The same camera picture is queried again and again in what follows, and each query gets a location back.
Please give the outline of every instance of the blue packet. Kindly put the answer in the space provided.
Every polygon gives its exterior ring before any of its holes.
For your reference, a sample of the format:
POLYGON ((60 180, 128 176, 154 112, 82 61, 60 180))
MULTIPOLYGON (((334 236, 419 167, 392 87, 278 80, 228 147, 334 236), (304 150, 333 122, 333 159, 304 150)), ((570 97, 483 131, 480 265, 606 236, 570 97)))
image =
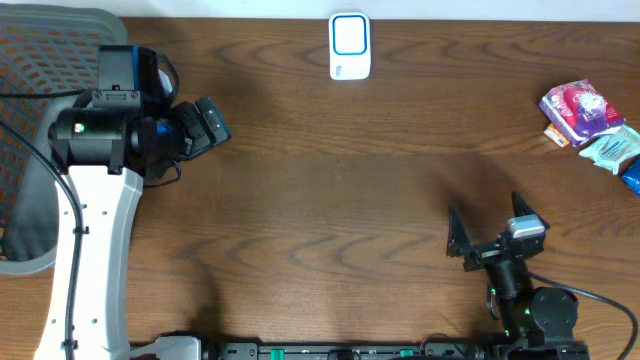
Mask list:
POLYGON ((638 157, 633 164, 631 164, 629 170, 622 175, 622 181, 627 184, 631 191, 640 196, 640 157, 638 157))

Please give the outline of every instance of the laundry basket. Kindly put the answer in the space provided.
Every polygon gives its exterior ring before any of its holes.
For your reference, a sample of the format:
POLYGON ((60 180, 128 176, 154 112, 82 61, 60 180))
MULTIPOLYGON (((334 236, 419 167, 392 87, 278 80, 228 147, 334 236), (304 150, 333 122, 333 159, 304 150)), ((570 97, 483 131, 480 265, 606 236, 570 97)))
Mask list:
MULTIPOLYGON (((103 10, 0 4, 0 93, 95 87, 98 47, 126 42, 122 21, 103 10)), ((45 109, 72 101, 0 99, 0 121, 50 158, 55 119, 45 109)), ((51 176, 0 129, 0 274, 31 274, 55 262, 57 202, 51 176)))

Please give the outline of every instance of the gray basket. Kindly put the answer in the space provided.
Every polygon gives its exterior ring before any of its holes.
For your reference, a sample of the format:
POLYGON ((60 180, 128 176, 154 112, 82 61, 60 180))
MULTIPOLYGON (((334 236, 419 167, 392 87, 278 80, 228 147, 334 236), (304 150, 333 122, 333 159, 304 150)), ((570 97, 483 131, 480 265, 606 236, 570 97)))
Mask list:
MULTIPOLYGON (((127 43, 115 15, 98 9, 0 4, 0 92, 50 93, 97 84, 98 47, 127 43)), ((0 121, 47 157, 48 107, 73 99, 0 100, 0 121)), ((53 179, 0 130, 0 273, 31 274, 55 262, 58 205, 53 179)))

